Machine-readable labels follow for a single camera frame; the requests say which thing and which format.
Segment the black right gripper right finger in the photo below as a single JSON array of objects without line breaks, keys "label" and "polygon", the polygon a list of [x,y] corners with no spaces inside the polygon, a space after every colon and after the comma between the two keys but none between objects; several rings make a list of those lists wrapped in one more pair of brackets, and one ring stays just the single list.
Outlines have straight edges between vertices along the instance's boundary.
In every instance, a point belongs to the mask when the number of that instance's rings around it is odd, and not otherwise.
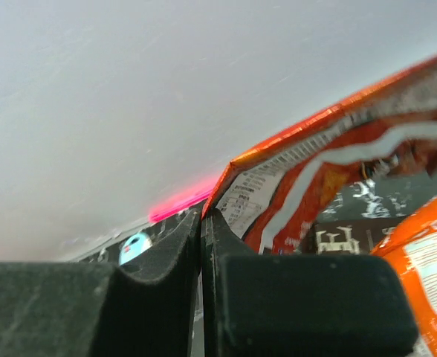
[{"label": "black right gripper right finger", "polygon": [[207,356],[408,356],[417,323],[387,261],[257,254],[219,210],[202,222]]}]

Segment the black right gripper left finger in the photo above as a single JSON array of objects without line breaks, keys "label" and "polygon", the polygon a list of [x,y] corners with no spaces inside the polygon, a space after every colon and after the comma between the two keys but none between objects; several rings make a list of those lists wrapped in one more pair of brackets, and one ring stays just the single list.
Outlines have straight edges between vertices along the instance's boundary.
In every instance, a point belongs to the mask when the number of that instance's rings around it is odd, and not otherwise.
[{"label": "black right gripper left finger", "polygon": [[0,356],[188,356],[201,219],[136,262],[1,263]]}]

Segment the brown Kettle chips bag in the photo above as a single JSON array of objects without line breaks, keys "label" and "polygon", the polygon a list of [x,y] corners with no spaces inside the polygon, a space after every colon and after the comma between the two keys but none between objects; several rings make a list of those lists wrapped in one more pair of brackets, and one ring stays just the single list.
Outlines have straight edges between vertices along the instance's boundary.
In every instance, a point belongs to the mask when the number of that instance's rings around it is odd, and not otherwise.
[{"label": "brown Kettle chips bag", "polygon": [[301,242],[303,254],[369,254],[403,220],[375,218],[317,222]]}]

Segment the red Doritos chips bag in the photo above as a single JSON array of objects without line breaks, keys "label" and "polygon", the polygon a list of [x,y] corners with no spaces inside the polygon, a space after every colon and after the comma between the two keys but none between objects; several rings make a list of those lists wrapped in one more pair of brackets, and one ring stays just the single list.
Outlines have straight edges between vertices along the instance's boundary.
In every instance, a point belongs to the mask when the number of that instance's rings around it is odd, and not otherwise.
[{"label": "red Doritos chips bag", "polygon": [[295,252],[342,187],[437,170],[437,56],[369,86],[234,158],[218,211],[259,254]]}]

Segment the orange red snack pack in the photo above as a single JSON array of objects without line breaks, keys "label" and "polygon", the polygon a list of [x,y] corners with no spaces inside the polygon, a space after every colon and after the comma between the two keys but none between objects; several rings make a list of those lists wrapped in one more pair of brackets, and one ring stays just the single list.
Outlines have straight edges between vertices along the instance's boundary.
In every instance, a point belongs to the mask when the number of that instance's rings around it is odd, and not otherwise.
[{"label": "orange red snack pack", "polygon": [[371,254],[397,272],[418,325],[414,356],[437,356],[437,196],[400,222]]}]

